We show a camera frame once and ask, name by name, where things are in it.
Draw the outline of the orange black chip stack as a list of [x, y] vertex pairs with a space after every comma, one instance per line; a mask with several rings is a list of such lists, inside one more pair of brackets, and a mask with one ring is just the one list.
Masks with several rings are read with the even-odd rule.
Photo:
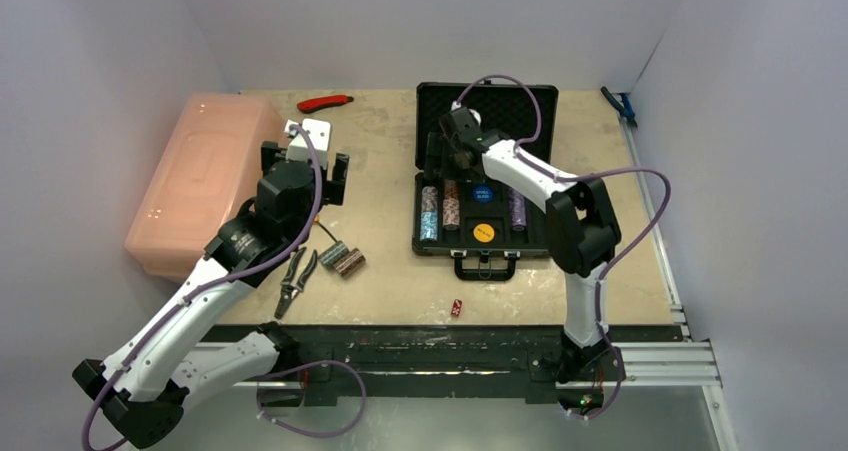
[[445, 201], [459, 201], [459, 185], [456, 181], [445, 179], [443, 181], [443, 199]]

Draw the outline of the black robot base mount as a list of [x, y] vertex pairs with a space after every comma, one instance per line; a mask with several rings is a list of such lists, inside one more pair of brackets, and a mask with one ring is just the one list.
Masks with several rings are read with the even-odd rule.
[[270, 406], [334, 406], [341, 398], [521, 399], [575, 411], [602, 406], [626, 374], [606, 342], [581, 351], [558, 325], [263, 325], [283, 340], [258, 380]]

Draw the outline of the black poker set case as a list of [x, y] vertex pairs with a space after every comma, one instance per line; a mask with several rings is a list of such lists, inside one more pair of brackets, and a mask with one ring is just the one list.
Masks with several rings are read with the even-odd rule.
[[456, 168], [457, 142], [444, 136], [439, 119], [454, 100], [478, 113], [485, 133], [531, 138], [523, 150], [551, 158], [559, 91], [553, 85], [422, 82], [416, 88], [414, 229], [419, 256], [452, 259], [465, 281], [508, 281], [521, 258], [548, 256], [544, 213], [508, 186], [473, 170]]

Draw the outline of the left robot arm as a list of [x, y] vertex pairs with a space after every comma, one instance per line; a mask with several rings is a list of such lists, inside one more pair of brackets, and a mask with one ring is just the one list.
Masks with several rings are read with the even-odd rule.
[[307, 368], [297, 340], [276, 322], [203, 358], [191, 352], [271, 271], [297, 261], [321, 208], [343, 203], [349, 162], [338, 154], [328, 164], [325, 149], [311, 141], [262, 145], [255, 196], [219, 228], [178, 291], [125, 345], [73, 370], [92, 401], [81, 431], [83, 449], [92, 448], [97, 415], [118, 432], [121, 444], [146, 449], [187, 412], [236, 383], [284, 380]]

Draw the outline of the brown black chip stack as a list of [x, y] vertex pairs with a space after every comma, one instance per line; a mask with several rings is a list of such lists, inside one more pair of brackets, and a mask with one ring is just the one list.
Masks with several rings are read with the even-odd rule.
[[365, 263], [366, 258], [364, 254], [358, 248], [354, 248], [336, 261], [333, 267], [341, 278], [347, 279], [364, 266]]

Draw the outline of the green terminal block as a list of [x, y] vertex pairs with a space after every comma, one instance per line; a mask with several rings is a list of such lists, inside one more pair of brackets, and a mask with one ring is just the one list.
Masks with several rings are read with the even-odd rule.
[[348, 253], [349, 248], [346, 244], [341, 240], [337, 240], [318, 255], [318, 261], [322, 266], [332, 268]]

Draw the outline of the red dice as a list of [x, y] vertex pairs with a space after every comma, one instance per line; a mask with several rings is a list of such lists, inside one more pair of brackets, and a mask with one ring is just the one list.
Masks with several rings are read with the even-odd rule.
[[458, 318], [461, 315], [462, 307], [463, 302], [459, 299], [455, 299], [451, 308], [451, 316], [453, 318]]

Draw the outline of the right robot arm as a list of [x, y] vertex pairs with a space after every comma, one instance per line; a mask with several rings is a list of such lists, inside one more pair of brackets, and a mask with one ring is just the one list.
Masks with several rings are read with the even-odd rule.
[[566, 317], [556, 379], [588, 376], [613, 349], [604, 271], [622, 235], [605, 183], [559, 170], [505, 134], [483, 130], [467, 107], [452, 109], [438, 123], [438, 131], [428, 137], [429, 149], [443, 161], [438, 174], [500, 182], [543, 212], [548, 255], [565, 277]]

